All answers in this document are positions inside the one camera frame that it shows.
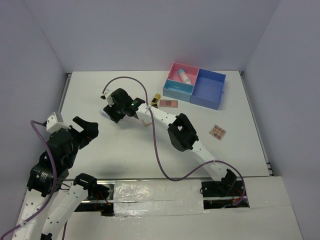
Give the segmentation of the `white blue cream tube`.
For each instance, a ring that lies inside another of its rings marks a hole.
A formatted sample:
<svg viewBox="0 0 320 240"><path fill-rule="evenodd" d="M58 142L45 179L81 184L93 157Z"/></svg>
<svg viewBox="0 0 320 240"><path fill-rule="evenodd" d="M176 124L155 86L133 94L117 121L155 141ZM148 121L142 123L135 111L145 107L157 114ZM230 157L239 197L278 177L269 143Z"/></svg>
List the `white blue cream tube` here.
<svg viewBox="0 0 320 240"><path fill-rule="evenodd" d="M102 115L103 117L107 118L107 119L110 118L104 111L101 112L101 115Z"/></svg>

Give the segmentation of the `square pink compact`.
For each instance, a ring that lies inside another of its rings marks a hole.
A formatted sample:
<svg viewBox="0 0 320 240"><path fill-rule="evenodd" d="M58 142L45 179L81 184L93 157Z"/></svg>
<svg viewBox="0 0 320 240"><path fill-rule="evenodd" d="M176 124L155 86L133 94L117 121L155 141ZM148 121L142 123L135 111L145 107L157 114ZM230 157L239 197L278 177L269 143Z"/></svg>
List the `square pink compact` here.
<svg viewBox="0 0 320 240"><path fill-rule="evenodd" d="M150 126L150 125L152 124L152 122L150 122L150 121L144 121L144 120L142 120L142 123L143 123L143 125L144 125L145 127L148 127L148 126Z"/></svg>

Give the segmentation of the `pink blush palette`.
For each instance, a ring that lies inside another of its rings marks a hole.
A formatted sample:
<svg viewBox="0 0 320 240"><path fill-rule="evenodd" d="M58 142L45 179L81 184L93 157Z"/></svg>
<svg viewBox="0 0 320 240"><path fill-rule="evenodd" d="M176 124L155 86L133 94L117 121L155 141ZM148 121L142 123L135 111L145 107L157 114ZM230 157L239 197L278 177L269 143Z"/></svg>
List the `pink blush palette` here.
<svg viewBox="0 0 320 240"><path fill-rule="evenodd" d="M178 101L161 99L158 105L159 107L164 107L164 108L178 108Z"/></svg>

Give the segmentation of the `teal capped cream tube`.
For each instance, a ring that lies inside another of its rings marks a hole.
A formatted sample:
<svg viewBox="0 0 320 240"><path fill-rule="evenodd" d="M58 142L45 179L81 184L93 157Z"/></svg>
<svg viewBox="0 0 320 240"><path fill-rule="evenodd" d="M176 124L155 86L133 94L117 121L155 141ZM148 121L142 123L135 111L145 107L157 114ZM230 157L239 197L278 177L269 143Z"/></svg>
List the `teal capped cream tube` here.
<svg viewBox="0 0 320 240"><path fill-rule="evenodd" d="M183 83L188 84L188 85L192 85L190 78L188 77L188 75L186 74L186 72L183 69L179 69L177 71L177 74Z"/></svg>

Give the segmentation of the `nine colour eyeshadow palette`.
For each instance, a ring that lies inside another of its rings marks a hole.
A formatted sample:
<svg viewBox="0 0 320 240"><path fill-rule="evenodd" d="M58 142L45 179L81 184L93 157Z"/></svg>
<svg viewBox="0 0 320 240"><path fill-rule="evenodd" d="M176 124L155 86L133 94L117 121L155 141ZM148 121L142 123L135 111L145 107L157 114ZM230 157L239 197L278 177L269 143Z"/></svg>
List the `nine colour eyeshadow palette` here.
<svg viewBox="0 0 320 240"><path fill-rule="evenodd" d="M219 141L222 140L222 138L226 135L226 133L227 133L227 131L217 124L215 124L212 127L212 129L209 131L209 134Z"/></svg>

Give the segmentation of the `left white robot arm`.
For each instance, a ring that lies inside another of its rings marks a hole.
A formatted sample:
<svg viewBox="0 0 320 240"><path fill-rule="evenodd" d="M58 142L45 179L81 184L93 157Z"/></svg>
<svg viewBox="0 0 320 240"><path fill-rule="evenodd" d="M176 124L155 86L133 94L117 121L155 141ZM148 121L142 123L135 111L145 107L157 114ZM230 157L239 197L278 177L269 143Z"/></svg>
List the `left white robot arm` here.
<svg viewBox="0 0 320 240"><path fill-rule="evenodd" d="M78 131L65 124L55 113L45 122L31 120L30 124L45 151L30 170L22 214L16 226L6 231L14 240L55 240L65 235L69 218L84 199L98 194L97 179L85 173L78 175L62 202L50 210L61 186L69 175L79 150L99 135L99 125L76 116L73 122Z"/></svg>

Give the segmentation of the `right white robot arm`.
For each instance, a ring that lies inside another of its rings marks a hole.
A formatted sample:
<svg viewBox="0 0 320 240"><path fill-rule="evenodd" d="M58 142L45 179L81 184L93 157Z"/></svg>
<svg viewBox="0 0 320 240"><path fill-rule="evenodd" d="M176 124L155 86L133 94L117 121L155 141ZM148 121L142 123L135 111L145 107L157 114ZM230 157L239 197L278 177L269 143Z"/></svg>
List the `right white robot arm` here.
<svg viewBox="0 0 320 240"><path fill-rule="evenodd" d="M176 150L191 151L196 155L200 167L205 167L213 180L220 179L216 189L221 195L228 196L234 191L237 176L230 169L223 170L219 166L219 161L203 146L185 114L170 114L148 105L141 98L132 99L122 88L113 92L107 89L100 98L107 101L103 112L115 123L126 116L150 122L153 136L156 135L155 123L159 123L167 129L170 143Z"/></svg>

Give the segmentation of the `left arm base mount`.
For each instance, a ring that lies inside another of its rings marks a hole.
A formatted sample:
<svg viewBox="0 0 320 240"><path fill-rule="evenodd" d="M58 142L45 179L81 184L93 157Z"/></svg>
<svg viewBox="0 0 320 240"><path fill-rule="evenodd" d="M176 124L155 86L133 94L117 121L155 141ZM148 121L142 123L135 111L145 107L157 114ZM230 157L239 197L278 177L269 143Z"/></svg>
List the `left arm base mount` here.
<svg viewBox="0 0 320 240"><path fill-rule="evenodd" d="M72 212L93 212L103 217L114 216L114 186L96 181L74 182L66 194L66 206Z"/></svg>

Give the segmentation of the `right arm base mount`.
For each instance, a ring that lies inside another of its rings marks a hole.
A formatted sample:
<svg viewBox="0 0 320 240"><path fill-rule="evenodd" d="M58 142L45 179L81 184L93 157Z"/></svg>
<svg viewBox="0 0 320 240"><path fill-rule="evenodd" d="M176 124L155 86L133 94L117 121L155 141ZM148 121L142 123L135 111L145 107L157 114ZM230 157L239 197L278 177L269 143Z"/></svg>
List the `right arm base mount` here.
<svg viewBox="0 0 320 240"><path fill-rule="evenodd" d="M237 180L229 192L222 192L218 190L220 181L202 181L199 193L203 197L203 207L205 210L222 209L222 208L248 208L249 202L247 195L244 195L243 200L233 205L234 202L239 200L243 195L243 183Z"/></svg>

